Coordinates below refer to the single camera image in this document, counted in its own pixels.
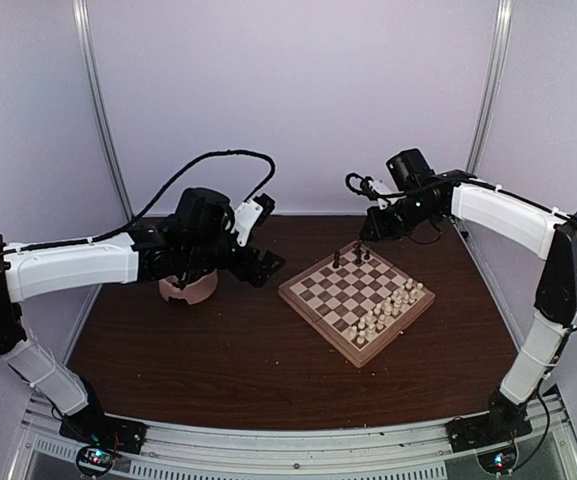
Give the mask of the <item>dark chess pawn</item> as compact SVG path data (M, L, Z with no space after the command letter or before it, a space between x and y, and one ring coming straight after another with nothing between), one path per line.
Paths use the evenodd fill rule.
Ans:
M362 264L362 244L360 242L355 244L355 265L359 266Z

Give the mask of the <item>dark chess piece tall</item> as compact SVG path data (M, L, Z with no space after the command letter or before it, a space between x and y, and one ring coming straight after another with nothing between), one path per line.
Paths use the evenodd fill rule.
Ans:
M341 257L342 257L342 254L341 254L340 250L337 250L334 252L334 255L333 255L333 268L334 269L338 269L341 267Z

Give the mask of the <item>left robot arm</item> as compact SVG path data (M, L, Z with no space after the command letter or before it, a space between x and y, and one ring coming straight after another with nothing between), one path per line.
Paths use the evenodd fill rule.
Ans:
M274 208L266 194L231 208L219 192L188 188L167 218L109 237L7 244L0 236L0 358L89 443L105 442L112 424L92 386L57 362L23 327L21 302L84 286L158 282L164 300L194 305L215 292L220 270L260 287L285 263L249 243L252 230Z

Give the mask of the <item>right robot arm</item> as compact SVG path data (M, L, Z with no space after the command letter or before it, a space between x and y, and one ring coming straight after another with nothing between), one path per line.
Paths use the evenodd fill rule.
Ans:
M460 220L515 242L544 263L531 328L480 423L487 440L501 441L518 426L572 333L577 318L577 213L539 205L463 170L437 173L417 149L391 157L386 167L395 191L370 176L360 178L354 190L373 203L360 231L362 240L399 239L423 222Z

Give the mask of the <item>white chess pieces group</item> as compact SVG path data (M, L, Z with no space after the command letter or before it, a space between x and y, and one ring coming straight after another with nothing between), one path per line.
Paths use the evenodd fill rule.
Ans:
M356 348L363 349L387 333L398 333L418 316L425 297L424 285L408 280L363 314L348 330L348 340Z

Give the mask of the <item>wooden chess board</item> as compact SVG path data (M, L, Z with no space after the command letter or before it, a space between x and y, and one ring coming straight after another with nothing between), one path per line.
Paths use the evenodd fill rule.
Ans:
M398 269L361 242L362 264L355 265L354 250L358 242L338 249L342 254L340 268L333 268L332 253L285 281L279 286L278 293L332 347L352 365L361 368L424 314L435 302L436 295L423 282ZM366 249L371 252L367 261L363 259ZM398 333L387 333L363 349L351 344L348 340L350 327L408 280L421 282L426 292L418 316Z

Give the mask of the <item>left circuit board with LEDs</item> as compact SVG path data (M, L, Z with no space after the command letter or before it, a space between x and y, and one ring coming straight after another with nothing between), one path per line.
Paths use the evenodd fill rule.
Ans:
M101 473L114 467L116 457L100 448L84 446L76 454L75 464L82 471Z

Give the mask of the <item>circuit board with leds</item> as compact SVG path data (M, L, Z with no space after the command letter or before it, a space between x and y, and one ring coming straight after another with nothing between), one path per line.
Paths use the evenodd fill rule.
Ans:
M82 471L101 473L114 467L116 457L100 448L84 446L76 454L75 464Z
M512 470L518 460L518 452L515 448L507 447L496 451L488 451L480 454L478 463L481 469L491 475L502 475Z

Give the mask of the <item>right circuit board with LEDs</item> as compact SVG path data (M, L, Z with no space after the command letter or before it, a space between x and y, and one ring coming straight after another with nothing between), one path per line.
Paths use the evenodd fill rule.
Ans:
M518 452L515 448L507 447L496 451L488 451L480 454L478 463L481 469L491 475L502 475L512 470L518 460Z

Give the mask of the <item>pink double pet bowl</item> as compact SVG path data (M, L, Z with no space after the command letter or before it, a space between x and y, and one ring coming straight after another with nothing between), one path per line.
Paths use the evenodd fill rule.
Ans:
M180 300L188 305L195 305L210 298L218 286L216 271L183 287L180 287L176 280L176 277L170 276L158 282L159 293L165 301Z

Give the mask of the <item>right aluminium frame post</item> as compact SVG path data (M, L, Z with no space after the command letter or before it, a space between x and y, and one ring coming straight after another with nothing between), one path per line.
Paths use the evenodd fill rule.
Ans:
M483 158L492 123L496 98L500 91L511 36L514 2L497 2L489 60L475 130L466 163L466 171L476 173Z

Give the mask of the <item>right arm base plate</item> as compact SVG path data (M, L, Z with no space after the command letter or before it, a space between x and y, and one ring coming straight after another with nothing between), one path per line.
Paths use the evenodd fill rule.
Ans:
M509 442L516 436L525 436L533 431L529 420L521 420L516 426L497 431L492 427L488 414L456 417L447 422L445 428L454 453Z

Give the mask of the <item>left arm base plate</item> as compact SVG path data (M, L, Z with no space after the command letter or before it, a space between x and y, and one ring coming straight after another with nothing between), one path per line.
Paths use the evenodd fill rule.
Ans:
M142 422L116 417L84 420L66 417L61 422L59 434L106 450L139 454L147 430L147 425Z

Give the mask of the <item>front aluminium rail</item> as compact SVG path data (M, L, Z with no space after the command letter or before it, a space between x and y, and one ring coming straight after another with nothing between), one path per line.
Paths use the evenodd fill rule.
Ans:
M533 432L511 442L455 452L448 420L321 431L225 430L148 425L138 454L120 453L100 479L577 479L577 441L560 407L548 436L510 475L488 473L493 452L515 446L525 462L542 438L545 415L531 406ZM27 410L2 479L87 479L76 467L80 443L58 435L50 412Z

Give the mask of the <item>left aluminium frame post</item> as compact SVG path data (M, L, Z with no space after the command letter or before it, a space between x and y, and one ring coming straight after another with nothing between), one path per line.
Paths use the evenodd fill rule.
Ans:
M104 102L99 68L95 55L94 39L89 15L89 2L74 0L72 2L75 27L77 30L88 88L92 101L97 132L100 138L103 157L109 170L111 184L119 200L125 220L131 220L134 211L129 199L127 187L116 153L111 126Z

